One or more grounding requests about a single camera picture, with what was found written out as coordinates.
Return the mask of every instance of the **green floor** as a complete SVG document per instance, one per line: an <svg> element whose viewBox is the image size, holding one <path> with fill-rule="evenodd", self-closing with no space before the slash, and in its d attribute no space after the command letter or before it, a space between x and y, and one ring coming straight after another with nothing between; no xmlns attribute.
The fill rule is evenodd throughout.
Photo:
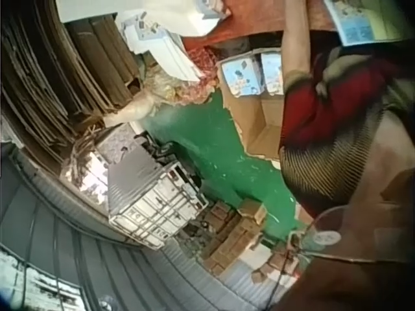
<svg viewBox="0 0 415 311"><path fill-rule="evenodd" d="M164 106L142 125L155 138L176 141L189 154L204 178L204 191L237 207L243 198L257 199L268 213L265 231L285 238L298 225L295 202L271 163L244 153L230 114L222 108L220 92L204 105Z"/></svg>

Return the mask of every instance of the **metal wall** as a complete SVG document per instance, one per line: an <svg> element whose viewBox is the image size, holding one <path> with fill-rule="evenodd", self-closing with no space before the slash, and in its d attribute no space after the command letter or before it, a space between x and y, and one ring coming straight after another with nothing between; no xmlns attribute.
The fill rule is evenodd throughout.
<svg viewBox="0 0 415 311"><path fill-rule="evenodd" d="M260 310L275 285L254 285L238 262L212 277L173 240L161 251L125 244L102 215L88 211L20 153L2 148L0 234L5 249L79 286L91 310L112 297L119 310Z"/></svg>

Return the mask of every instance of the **sticker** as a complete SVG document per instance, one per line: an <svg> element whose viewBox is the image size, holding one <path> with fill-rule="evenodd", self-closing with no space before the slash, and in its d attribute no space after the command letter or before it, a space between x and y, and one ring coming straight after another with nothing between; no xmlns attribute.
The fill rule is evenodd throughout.
<svg viewBox="0 0 415 311"><path fill-rule="evenodd" d="M337 231L321 231L314 235L313 240L321 246L330 246L338 243L342 236Z"/></svg>

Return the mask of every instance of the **light blue box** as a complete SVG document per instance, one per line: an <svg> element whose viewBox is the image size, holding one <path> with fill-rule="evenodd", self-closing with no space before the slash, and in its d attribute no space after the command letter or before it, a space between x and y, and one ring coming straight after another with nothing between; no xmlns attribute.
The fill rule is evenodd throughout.
<svg viewBox="0 0 415 311"><path fill-rule="evenodd" d="M225 61L222 72L235 97L260 95L265 90L259 62L254 55Z"/></svg>
<svg viewBox="0 0 415 311"><path fill-rule="evenodd" d="M283 95L283 79L281 72L281 53L264 52L261 53L262 70L264 74L265 86L271 95Z"/></svg>

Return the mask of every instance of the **cable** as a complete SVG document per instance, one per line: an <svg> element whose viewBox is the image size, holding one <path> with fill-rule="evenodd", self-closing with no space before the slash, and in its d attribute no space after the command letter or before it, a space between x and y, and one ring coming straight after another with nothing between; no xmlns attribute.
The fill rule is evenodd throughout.
<svg viewBox="0 0 415 311"><path fill-rule="evenodd" d="M289 257L290 257L290 251L286 251L285 252L285 258L284 258L284 262L281 268L281 272L279 274L278 280L277 280L277 284L275 284L274 289L271 292L270 297L268 298L268 302L267 302L267 306L265 307L265 311L269 311L271 303L272 303L272 299L274 298L274 295L276 294L279 284L281 283L281 279L283 277L283 275L285 275L285 266L287 265L288 261L289 261Z"/></svg>

